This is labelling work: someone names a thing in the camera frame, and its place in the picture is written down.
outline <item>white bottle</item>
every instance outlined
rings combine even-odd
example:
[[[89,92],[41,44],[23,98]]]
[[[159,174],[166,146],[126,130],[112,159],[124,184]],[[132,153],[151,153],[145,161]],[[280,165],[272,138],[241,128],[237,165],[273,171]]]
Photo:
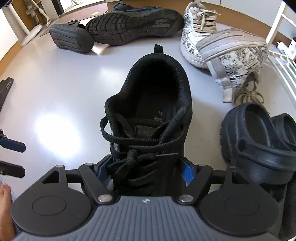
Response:
[[[296,58],[296,37],[294,37],[289,45],[289,56],[290,59]]]
[[[283,55],[289,55],[289,48],[282,41],[278,41],[276,47]]]

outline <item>floor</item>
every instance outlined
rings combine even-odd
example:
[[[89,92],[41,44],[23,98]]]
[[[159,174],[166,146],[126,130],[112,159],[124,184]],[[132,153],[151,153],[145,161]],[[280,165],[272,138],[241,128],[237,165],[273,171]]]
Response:
[[[154,44],[162,45],[164,53],[180,62],[190,82],[193,118],[185,156],[195,164],[225,169],[219,130],[233,104],[222,102],[222,87],[208,71],[183,58],[180,37],[181,33],[140,39],[119,47],[96,43],[88,54],[57,48],[49,34],[26,45],[1,76],[15,82],[2,108],[0,127],[9,138],[27,146],[24,153],[1,148],[1,160],[26,169],[23,179],[3,176],[13,191],[20,195],[57,164],[75,169],[86,162],[97,163],[110,153],[99,127],[104,103],[121,89],[133,64],[153,52]],[[270,115],[286,112],[296,119],[295,107],[270,63],[263,65],[261,77],[258,91]]]
[[[73,5],[73,3],[72,3],[72,5],[70,7],[68,7],[67,9],[64,9],[65,12],[71,12],[71,11],[74,11],[74,10],[76,10],[78,8],[85,7],[87,5],[94,4],[94,3],[97,3],[99,1],[105,2],[104,0],[74,0],[74,1],[76,3],[78,3],[78,4]]]

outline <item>sneaker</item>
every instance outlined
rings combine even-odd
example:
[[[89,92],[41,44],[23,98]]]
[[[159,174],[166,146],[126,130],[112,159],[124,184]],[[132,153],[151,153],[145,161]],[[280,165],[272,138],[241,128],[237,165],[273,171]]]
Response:
[[[258,184],[286,184],[296,171],[296,152],[277,135],[267,111],[254,102],[227,113],[221,148],[224,159]]]
[[[178,192],[182,182],[176,161],[183,155],[192,118],[190,87],[182,66],[156,45],[154,53],[131,68],[121,91],[106,101],[105,112],[100,126],[114,158],[107,166],[113,182],[110,191],[128,196]],[[113,135],[104,130],[108,122]]]
[[[183,17],[161,7],[133,8],[119,3],[105,14],[91,19],[86,30],[98,43],[123,45],[148,36],[167,37],[183,28]]]
[[[68,24],[54,24],[49,28],[49,34],[56,46],[61,49],[88,53],[94,46],[93,37],[78,20],[70,21]]]
[[[206,62],[196,48],[196,44],[203,38],[217,32],[217,14],[215,10],[206,10],[200,0],[189,3],[185,9],[181,52],[184,58],[196,67],[208,69]]]
[[[230,28],[204,38],[196,47],[216,82],[223,87],[223,102],[233,103],[249,81],[259,83],[260,70],[268,56],[264,38]]]

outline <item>white camouflage sneaker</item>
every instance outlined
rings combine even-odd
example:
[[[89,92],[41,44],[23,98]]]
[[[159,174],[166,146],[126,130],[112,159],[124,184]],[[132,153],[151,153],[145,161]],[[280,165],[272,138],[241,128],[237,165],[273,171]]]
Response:
[[[256,83],[260,81],[260,70],[268,55],[264,38],[229,28],[199,41],[196,48],[216,83],[223,87],[223,102],[232,103],[237,97],[241,102],[263,104],[262,95],[256,91]],[[254,81],[254,88],[248,91],[245,87],[250,81]],[[241,89],[245,93],[238,96]]]
[[[185,9],[181,52],[184,58],[196,67],[208,69],[196,48],[196,44],[203,38],[217,32],[217,14],[214,10],[206,10],[200,0],[194,0]]]

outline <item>human foot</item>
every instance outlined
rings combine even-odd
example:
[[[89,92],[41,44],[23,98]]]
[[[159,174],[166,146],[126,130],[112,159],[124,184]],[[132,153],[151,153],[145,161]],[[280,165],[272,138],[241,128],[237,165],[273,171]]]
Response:
[[[10,187],[4,183],[0,187],[0,240],[11,241],[15,237],[11,218]]]

